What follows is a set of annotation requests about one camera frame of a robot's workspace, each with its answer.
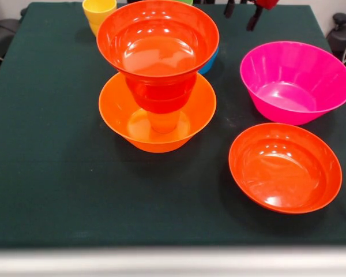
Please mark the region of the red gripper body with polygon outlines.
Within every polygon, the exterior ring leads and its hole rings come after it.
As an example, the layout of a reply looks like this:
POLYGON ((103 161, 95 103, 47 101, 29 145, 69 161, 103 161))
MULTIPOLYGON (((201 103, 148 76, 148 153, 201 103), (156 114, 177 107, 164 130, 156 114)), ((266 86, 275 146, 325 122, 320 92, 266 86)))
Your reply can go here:
POLYGON ((255 0, 255 4, 259 7, 262 7, 263 9, 273 9, 279 0, 255 0))

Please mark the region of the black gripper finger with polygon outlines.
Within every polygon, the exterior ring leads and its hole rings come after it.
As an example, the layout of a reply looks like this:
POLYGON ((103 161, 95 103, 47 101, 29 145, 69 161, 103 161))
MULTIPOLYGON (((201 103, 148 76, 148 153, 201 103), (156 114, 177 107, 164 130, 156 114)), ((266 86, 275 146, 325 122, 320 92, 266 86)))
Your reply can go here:
POLYGON ((224 9, 225 18, 230 18, 235 8, 235 0, 228 0, 224 9))
POLYGON ((255 13, 249 19, 249 22, 247 23, 247 27, 246 27, 247 31, 253 31, 254 30, 254 28, 257 25, 258 20, 261 17, 262 12, 263 12, 263 7, 262 6, 259 6, 259 5, 255 5, 255 6, 256 6, 255 13))

